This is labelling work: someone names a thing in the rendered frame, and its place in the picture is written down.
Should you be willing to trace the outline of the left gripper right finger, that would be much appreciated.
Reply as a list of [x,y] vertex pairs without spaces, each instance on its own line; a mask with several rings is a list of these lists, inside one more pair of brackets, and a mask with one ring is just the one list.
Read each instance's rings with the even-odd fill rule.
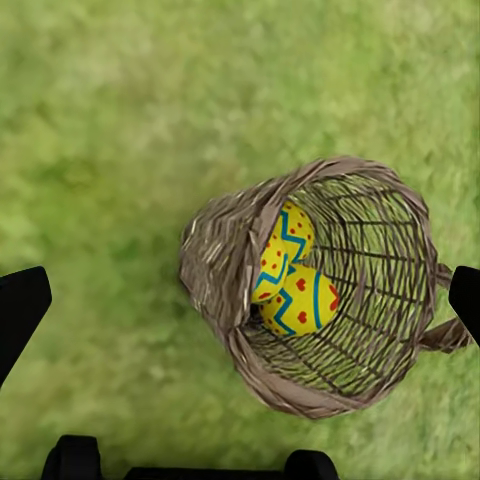
[[448,301],[480,346],[480,269],[456,267]]

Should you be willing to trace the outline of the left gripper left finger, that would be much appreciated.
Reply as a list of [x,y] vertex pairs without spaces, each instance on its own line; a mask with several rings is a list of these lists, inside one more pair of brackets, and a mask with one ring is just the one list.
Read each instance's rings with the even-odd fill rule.
[[52,303],[43,266],[0,277],[0,386]]

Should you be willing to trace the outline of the easter egg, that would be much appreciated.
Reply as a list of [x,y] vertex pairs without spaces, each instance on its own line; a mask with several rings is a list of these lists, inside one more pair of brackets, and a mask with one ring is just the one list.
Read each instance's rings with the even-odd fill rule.
[[[340,180],[344,186],[347,186],[348,183],[345,183],[344,180]],[[348,190],[350,192],[346,192],[344,190],[344,186],[340,184],[336,178],[333,180],[326,180],[326,182],[316,182],[318,186],[318,190],[322,190],[322,194],[324,194],[324,198],[332,198],[332,192],[340,192],[340,196],[344,196],[344,194],[350,194],[350,192],[355,192],[355,188],[350,186]],[[306,192],[302,193],[302,188],[300,190],[296,190],[296,192],[292,192],[293,198],[292,202],[286,201],[284,204],[284,208],[282,208],[282,214],[280,214],[280,218],[278,218],[278,222],[276,222],[276,232],[283,238],[285,245],[287,246],[287,252],[289,256],[290,264],[305,264],[310,266],[311,268],[315,268],[316,270],[322,271],[324,266],[329,266],[328,260],[325,259],[327,250],[317,250],[314,246],[318,246],[318,242],[322,240],[322,234],[330,234],[330,230],[335,230],[334,227],[331,227],[330,230],[326,230],[324,232],[324,228],[327,228],[328,220],[332,218],[334,222],[338,222],[336,218],[338,218],[338,214],[330,214],[330,210],[344,210],[352,211],[354,210],[355,206],[349,200],[342,200],[340,204],[336,204],[336,200],[330,200],[332,204],[335,206],[326,206],[324,204],[324,208],[322,206],[318,206],[318,202],[312,202],[314,198],[310,196],[310,194],[306,194]],[[268,328],[267,325],[262,324],[264,328]],[[264,334],[262,332],[262,326],[258,326],[258,332],[244,332],[246,336],[250,336],[250,338],[254,338],[254,340],[260,340],[260,342],[264,342],[264,340],[270,340],[272,342],[272,336],[270,334]],[[316,334],[320,334],[322,330],[324,330],[326,326],[321,327]],[[300,356],[302,358],[308,358],[311,356],[311,353],[316,352],[318,350],[319,345],[321,345],[320,338],[324,338],[324,334],[320,334],[320,338],[314,338],[312,334],[308,334],[308,340],[304,342],[304,344],[298,346],[300,344],[301,339],[299,337],[287,337],[290,342],[288,342],[288,346],[294,350],[294,352],[298,352],[298,348],[300,349]],[[256,344],[256,342],[254,342]],[[264,354],[270,358],[270,354],[272,354],[272,364],[277,364],[284,360],[292,360],[294,356],[290,357],[290,352],[283,348],[282,344],[256,344],[258,348],[264,348]],[[278,360],[280,354],[282,352],[282,356],[286,356],[284,360]],[[312,362],[311,358],[308,358],[310,362]],[[301,365],[306,366],[304,362]],[[303,370],[294,370],[292,366],[288,366],[288,364],[284,364],[286,366],[286,370],[282,370],[282,374],[296,374],[296,376],[286,376],[286,378],[290,378],[290,382],[292,380],[298,380],[298,384],[306,384],[308,379],[308,386],[311,386],[313,383],[320,384],[322,380],[318,378],[318,374],[314,376],[314,372],[310,370],[303,369]],[[323,384],[320,384],[318,388],[323,387]]]
[[262,255],[262,273],[252,298],[254,306],[270,302],[284,286],[288,276],[289,256],[283,238],[274,231],[264,255]]
[[336,316],[340,309],[338,286],[322,271],[289,262],[282,290],[257,307],[267,327],[276,334],[306,339]]

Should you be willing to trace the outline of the wicker basket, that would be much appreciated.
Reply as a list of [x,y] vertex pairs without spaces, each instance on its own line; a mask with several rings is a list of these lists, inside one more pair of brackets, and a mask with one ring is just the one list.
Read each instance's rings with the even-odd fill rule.
[[[350,178],[353,175],[370,183],[358,184]],[[334,178],[348,183],[344,186],[340,182],[346,192],[350,192],[350,186],[358,191],[344,196],[332,192],[332,198],[324,198],[316,182],[334,181]],[[290,340],[264,328],[262,324],[266,323],[260,307],[252,303],[262,273],[262,255],[276,231],[274,226],[286,201],[292,202],[292,192],[300,188],[322,208],[324,204],[330,206],[330,200],[336,200],[336,204],[349,200],[354,205],[364,200],[382,216],[365,219],[356,213],[348,219],[340,209],[330,210],[330,214],[338,214],[338,222],[330,218],[324,232],[336,227],[341,228],[341,233],[335,242],[335,230],[330,230],[330,234],[326,232],[330,245],[322,246],[318,242],[314,248],[327,250],[330,263],[336,262],[339,254],[341,276],[330,272],[329,266],[324,266],[322,272],[338,284],[340,309],[320,332],[324,338],[311,333],[321,342],[318,350],[308,356],[312,360],[322,357],[316,362],[302,358],[299,348],[294,352],[290,348],[292,344],[288,346]],[[407,219],[399,218],[395,206]],[[382,236],[382,255],[365,251],[363,225],[387,228],[391,240]],[[353,227],[359,232],[358,246],[349,232]],[[184,226],[178,256],[180,286],[189,303],[207,320],[214,338],[233,360],[249,393],[271,411],[321,424],[322,420],[339,413],[368,409],[400,385],[421,351],[451,354],[474,342],[459,317],[427,331],[438,309],[438,286],[450,291],[453,270],[438,262],[429,208],[422,195],[407,187],[395,168],[378,161],[349,154],[330,159],[319,157],[289,174],[211,199],[205,210]],[[351,260],[357,257],[362,258],[359,270],[350,278]],[[385,264],[387,289],[377,281],[376,272],[369,274],[364,259],[371,257]],[[352,304],[343,303],[346,288],[353,293]],[[371,312],[376,298],[381,306],[377,312]],[[346,321],[350,324],[343,328]],[[264,334],[272,336],[272,342],[260,342],[244,334],[258,332],[258,326],[262,326]],[[346,337],[349,337],[347,342]],[[268,358],[264,348],[258,348],[254,342],[282,344],[294,358],[284,360],[286,356],[280,352],[278,360],[284,361],[272,364],[272,354]],[[340,358],[330,361],[336,354]],[[356,365],[327,377],[325,371],[349,359]],[[298,384],[296,379],[290,382],[286,376],[296,374],[282,374],[282,370],[286,370],[284,364],[295,366],[302,362],[314,376],[318,374],[323,387],[318,388],[320,384],[316,383],[308,386],[310,379],[306,384]],[[354,386],[334,384],[334,380],[358,366],[362,366],[364,374]]]

